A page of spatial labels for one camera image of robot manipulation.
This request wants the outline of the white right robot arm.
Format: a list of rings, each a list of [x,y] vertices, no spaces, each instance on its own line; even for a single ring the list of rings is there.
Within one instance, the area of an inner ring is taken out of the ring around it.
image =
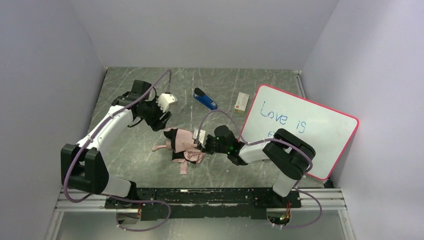
[[[274,193],[286,197],[313,166],[315,149],[289,131],[279,128],[272,138],[245,143],[236,139],[225,125],[199,140],[203,153],[225,154],[236,166],[246,166],[256,161],[270,160],[280,171],[272,186]]]

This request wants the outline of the pink and black folding umbrella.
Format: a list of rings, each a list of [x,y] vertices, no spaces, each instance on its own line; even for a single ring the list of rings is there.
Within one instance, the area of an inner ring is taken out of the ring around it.
[[[184,129],[169,127],[163,130],[166,137],[165,144],[151,148],[153,152],[160,149],[172,150],[172,162],[180,164],[180,174],[186,175],[189,164],[199,164],[205,157],[201,145],[195,143],[193,134]]]

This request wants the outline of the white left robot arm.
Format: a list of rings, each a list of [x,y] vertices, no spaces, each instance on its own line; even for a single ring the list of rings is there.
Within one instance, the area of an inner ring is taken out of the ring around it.
[[[135,119],[145,121],[154,132],[165,129],[172,115],[170,105],[177,101],[169,91],[157,94],[152,84],[142,80],[135,80],[130,91],[114,99],[92,131],[75,144],[65,144],[60,151],[61,181],[68,200],[78,202],[68,193],[75,189],[89,196],[112,196],[126,204],[139,201],[136,183],[109,174],[102,152],[123,130],[135,126]]]

